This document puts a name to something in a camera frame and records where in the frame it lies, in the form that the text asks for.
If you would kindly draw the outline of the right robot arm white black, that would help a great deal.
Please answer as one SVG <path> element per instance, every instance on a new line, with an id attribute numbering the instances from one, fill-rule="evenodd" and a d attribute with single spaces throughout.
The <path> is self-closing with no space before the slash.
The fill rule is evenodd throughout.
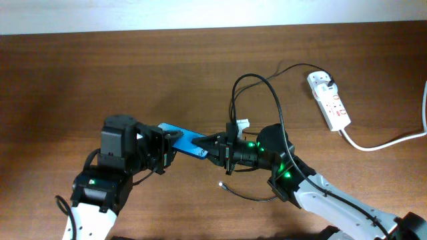
<path id="1" fill-rule="evenodd" d="M 244 141 L 232 123 L 224 132 L 193 139 L 209 160 L 227 174 L 236 165 L 271 172 L 268 184 L 278 199 L 322 217 L 338 228 L 331 239 L 425 239 L 426 220 L 409 212 L 404 217 L 371 207 L 339 190 L 308 167 L 279 123 L 264 127 L 255 141 Z"/>

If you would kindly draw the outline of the blue screen smartphone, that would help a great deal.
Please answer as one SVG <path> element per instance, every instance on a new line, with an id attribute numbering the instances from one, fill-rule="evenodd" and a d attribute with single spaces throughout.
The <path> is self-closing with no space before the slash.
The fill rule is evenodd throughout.
<path id="1" fill-rule="evenodd" d="M 173 144 L 173 148 L 180 153 L 184 153 L 198 159 L 205 159 L 207 157 L 207 151 L 205 149 L 202 149 L 192 143 L 193 139 L 204 137 L 204 135 L 169 123 L 160 123 L 158 127 L 164 131 L 181 131 L 183 133 L 182 137 Z"/>

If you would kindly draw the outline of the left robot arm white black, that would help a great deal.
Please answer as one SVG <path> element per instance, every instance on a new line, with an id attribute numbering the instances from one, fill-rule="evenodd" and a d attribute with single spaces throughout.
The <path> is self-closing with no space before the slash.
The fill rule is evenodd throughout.
<path id="1" fill-rule="evenodd" d="M 163 174 L 175 157 L 173 144 L 182 136 L 130 115 L 107 117 L 100 148 L 87 156 L 73 181 L 63 238 L 106 239 L 136 184 L 134 175 L 145 170 Z"/>

